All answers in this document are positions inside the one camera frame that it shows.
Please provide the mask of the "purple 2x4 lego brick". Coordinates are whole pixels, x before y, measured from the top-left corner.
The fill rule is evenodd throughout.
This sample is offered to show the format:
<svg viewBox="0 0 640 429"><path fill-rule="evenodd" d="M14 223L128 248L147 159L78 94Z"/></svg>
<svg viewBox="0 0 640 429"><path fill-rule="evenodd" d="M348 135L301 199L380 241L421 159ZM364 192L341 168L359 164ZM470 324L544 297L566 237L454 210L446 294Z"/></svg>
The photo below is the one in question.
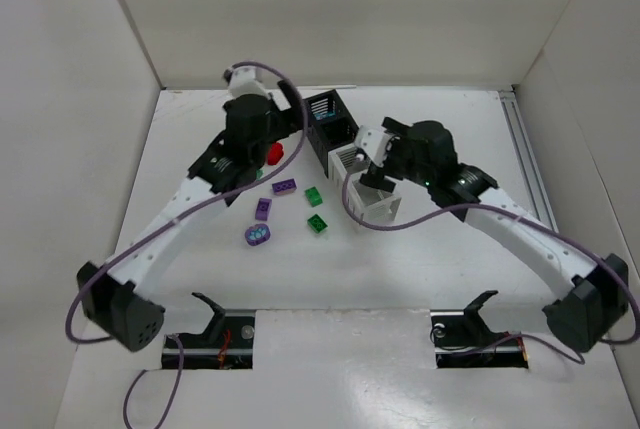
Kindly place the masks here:
<svg viewBox="0 0 640 429"><path fill-rule="evenodd" d="M293 178L284 179L272 184L272 191L273 191L273 194L276 196L291 194L296 190L297 190L297 185Z"/></svg>

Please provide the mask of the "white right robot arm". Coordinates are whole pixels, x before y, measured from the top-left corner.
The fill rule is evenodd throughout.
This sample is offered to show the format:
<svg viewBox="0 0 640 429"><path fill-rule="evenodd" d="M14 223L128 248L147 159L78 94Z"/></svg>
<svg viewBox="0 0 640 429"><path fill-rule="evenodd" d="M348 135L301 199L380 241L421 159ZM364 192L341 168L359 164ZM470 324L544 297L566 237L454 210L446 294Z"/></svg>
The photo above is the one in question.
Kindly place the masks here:
<svg viewBox="0 0 640 429"><path fill-rule="evenodd" d="M410 126L385 118L381 128L361 127L358 155L370 165L362 185L392 191L408 180L425 188L440 212L501 244L531 269L555 299L543 313L551 333L586 353L608 343L607 333L627 313L639 312L627 264L614 254L601 258L543 225L515 203L496 180L459 162L451 133L437 121Z"/></svg>

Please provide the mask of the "aluminium rail right side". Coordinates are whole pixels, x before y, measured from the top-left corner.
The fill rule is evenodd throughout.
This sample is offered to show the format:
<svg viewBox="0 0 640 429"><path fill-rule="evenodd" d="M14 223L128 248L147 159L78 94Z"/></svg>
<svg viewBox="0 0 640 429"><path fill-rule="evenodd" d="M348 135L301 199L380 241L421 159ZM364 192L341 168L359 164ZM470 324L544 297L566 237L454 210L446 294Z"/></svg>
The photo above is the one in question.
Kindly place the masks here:
<svg viewBox="0 0 640 429"><path fill-rule="evenodd" d="M557 230L557 222L535 158L533 147L526 131L516 94L513 90L501 90L498 94L517 153L527 192L531 199L532 211L542 223L553 230Z"/></svg>

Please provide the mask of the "green 2x2 lego brick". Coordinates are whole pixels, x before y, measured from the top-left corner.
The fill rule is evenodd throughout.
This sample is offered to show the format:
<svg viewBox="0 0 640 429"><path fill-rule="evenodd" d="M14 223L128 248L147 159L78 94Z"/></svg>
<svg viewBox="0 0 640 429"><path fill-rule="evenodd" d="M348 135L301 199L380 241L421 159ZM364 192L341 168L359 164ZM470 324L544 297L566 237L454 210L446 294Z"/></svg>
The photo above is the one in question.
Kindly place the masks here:
<svg viewBox="0 0 640 429"><path fill-rule="evenodd" d="M317 207L323 203L322 196L315 186L305 190L305 197L311 207Z"/></svg>

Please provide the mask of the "red round lego piece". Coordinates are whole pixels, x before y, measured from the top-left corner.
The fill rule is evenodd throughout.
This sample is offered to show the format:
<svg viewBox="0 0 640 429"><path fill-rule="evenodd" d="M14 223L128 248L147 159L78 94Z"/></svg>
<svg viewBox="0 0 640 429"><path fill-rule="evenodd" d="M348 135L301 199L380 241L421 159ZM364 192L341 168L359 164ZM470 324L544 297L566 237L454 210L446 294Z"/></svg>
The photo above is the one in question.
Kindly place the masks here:
<svg viewBox="0 0 640 429"><path fill-rule="evenodd" d="M266 158L266 163L269 166L276 166L284 157L284 148L280 142L275 142L271 145Z"/></svg>

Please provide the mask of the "white slotted container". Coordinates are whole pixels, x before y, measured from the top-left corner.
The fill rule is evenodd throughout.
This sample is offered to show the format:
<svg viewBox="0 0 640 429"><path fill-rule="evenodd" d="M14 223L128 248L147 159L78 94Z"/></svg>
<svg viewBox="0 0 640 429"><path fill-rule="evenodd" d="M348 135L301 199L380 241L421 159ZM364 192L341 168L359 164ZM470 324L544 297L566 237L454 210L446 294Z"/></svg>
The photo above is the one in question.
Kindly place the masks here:
<svg viewBox="0 0 640 429"><path fill-rule="evenodd" d="M339 203L342 203L345 177L349 175L347 203L357 219L374 225L390 225L396 219L401 196L364 186L359 178L368 170L370 160L361 159L356 153L353 144L328 153L328 179L338 191Z"/></svg>

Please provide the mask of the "purple curved lego brick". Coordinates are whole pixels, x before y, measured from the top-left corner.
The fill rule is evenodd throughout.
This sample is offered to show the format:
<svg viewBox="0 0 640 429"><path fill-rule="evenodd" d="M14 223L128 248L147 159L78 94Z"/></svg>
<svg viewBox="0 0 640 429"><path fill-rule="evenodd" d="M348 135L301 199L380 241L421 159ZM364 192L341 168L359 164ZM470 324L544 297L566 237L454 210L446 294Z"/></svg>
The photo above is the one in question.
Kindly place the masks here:
<svg viewBox="0 0 640 429"><path fill-rule="evenodd" d="M269 219L271 207L271 198L260 198L256 205L255 219L258 221L266 222Z"/></svg>

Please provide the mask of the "black slotted container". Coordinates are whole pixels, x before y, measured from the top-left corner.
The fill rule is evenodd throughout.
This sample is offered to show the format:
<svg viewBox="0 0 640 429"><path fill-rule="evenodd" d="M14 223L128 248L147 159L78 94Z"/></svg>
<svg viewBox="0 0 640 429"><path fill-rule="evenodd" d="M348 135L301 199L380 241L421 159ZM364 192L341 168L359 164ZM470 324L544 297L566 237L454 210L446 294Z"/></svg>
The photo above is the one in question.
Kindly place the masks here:
<svg viewBox="0 0 640 429"><path fill-rule="evenodd" d="M359 126L336 90L311 96L305 102L309 116L307 139L329 177L328 154L351 144Z"/></svg>

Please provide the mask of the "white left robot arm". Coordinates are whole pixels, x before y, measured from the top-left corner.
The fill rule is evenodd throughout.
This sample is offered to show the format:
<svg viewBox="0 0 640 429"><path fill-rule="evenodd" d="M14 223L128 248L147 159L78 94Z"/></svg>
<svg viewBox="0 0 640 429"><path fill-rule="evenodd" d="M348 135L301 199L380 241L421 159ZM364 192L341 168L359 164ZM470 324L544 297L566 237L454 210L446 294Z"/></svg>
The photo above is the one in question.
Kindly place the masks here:
<svg viewBox="0 0 640 429"><path fill-rule="evenodd" d="M103 330L106 340L135 353L160 334L166 310L153 294L169 266L190 237L260 184L257 172L273 144L306 132L307 104L294 94L286 99L286 110L270 94L227 101L225 129L191 164L161 212L127 249L100 266L87 262L78 270L72 307Z"/></svg>

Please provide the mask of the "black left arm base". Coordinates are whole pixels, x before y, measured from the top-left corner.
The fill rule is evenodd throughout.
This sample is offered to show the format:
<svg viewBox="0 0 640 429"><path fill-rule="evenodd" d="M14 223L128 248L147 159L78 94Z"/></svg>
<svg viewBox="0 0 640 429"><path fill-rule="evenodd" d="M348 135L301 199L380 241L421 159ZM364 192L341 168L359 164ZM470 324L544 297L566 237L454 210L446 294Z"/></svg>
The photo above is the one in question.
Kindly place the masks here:
<svg viewBox="0 0 640 429"><path fill-rule="evenodd" d="M253 367L256 312L225 309L194 292L167 301L161 367L191 370L250 370Z"/></svg>

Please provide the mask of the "purple flower lego brick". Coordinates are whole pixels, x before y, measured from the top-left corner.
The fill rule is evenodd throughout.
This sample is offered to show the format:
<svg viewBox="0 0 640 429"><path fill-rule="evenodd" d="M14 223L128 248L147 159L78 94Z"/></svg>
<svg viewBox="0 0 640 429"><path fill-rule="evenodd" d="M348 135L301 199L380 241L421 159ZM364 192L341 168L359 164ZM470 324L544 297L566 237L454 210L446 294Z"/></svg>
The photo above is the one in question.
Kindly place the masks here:
<svg viewBox="0 0 640 429"><path fill-rule="evenodd" d="M247 228L244 237L249 246L255 247L269 241L271 231L267 224L259 223Z"/></svg>

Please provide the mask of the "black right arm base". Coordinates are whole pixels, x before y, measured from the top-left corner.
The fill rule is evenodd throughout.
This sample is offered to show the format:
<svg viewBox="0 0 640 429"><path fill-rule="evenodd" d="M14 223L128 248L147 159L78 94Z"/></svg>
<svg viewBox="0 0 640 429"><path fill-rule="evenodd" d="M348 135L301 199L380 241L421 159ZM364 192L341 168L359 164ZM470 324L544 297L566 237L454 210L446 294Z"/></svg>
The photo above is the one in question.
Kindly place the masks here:
<svg viewBox="0 0 640 429"><path fill-rule="evenodd" d="M438 369L529 368L522 339L492 331L480 315L497 294L484 291L462 309L430 311L429 337Z"/></svg>

